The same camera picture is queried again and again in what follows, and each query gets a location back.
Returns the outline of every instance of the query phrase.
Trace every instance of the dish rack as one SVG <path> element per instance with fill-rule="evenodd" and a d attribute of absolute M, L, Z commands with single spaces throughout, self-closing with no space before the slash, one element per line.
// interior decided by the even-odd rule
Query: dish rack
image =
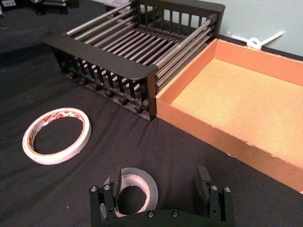
<path fill-rule="evenodd" d="M 65 76 L 151 120 L 156 94 L 217 37 L 224 9 L 198 0 L 132 0 L 42 40 Z"/>

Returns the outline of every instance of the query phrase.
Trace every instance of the black table surface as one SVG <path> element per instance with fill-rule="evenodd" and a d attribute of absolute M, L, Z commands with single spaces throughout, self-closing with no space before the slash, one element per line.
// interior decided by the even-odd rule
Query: black table surface
<path fill-rule="evenodd" d="M 80 1 L 69 15 L 5 12 L 10 30 L 0 32 L 5 37 L 1 46 L 9 49 L 0 55 L 0 226 L 88 227 L 89 187 L 101 186 L 118 167 L 137 167 L 154 178 L 157 209 L 193 213 L 197 166 L 207 167 L 214 184 L 230 186 L 237 226 L 303 226 L 303 196 L 298 192 L 159 118 L 145 121 L 62 76 L 50 48 L 37 37 L 103 12 L 104 6 L 92 1 Z M 20 37 L 24 42 L 12 46 Z M 24 132 L 36 118 L 60 107 L 88 115 L 89 142 L 64 163 L 37 164 L 22 149 Z M 35 148 L 45 154 L 64 149 L 81 127 L 72 118 L 54 121 L 40 131 Z"/>

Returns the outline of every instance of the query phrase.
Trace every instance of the masking tape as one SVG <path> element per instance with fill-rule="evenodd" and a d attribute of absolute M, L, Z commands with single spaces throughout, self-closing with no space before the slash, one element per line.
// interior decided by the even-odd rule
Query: masking tape
<path fill-rule="evenodd" d="M 37 153 L 34 150 L 34 140 L 38 132 L 53 120 L 57 120 L 62 117 L 75 117 L 82 121 L 83 128 L 79 138 L 68 148 L 57 153 L 49 155 Z M 53 165 L 67 161 L 78 154 L 87 144 L 90 133 L 91 125 L 89 118 L 83 111 L 75 108 L 60 108 L 50 111 L 35 120 L 26 130 L 23 137 L 22 146 L 25 154 L 33 161 L 43 165 Z"/>

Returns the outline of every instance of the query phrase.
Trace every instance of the tape roll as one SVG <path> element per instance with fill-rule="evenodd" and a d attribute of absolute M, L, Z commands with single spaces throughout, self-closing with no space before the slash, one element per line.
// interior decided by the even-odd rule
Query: tape roll
<path fill-rule="evenodd" d="M 128 186 L 138 186 L 146 194 L 144 205 L 136 212 L 140 213 L 146 210 L 154 210 L 158 203 L 158 187 L 154 179 L 145 171 L 138 168 L 121 169 L 121 189 L 120 192 Z M 117 217 L 126 216 L 116 210 Z"/>
<path fill-rule="evenodd" d="M 34 150 L 34 140 L 38 132 L 53 120 L 57 120 L 62 117 L 75 117 L 82 121 L 83 128 L 79 138 L 68 148 L 60 152 L 50 155 L 37 153 Z M 83 111 L 75 108 L 60 108 L 50 111 L 35 120 L 26 130 L 22 140 L 22 146 L 25 154 L 33 161 L 43 165 L 53 165 L 64 162 L 78 154 L 87 144 L 90 133 L 91 126 L 89 118 Z"/>

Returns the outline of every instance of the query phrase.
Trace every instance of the orange cardboard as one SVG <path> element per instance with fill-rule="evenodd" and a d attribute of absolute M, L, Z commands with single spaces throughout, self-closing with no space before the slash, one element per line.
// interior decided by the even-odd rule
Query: orange cardboard
<path fill-rule="evenodd" d="M 303 193 L 302 72 L 214 40 L 157 95 L 157 116 Z"/>

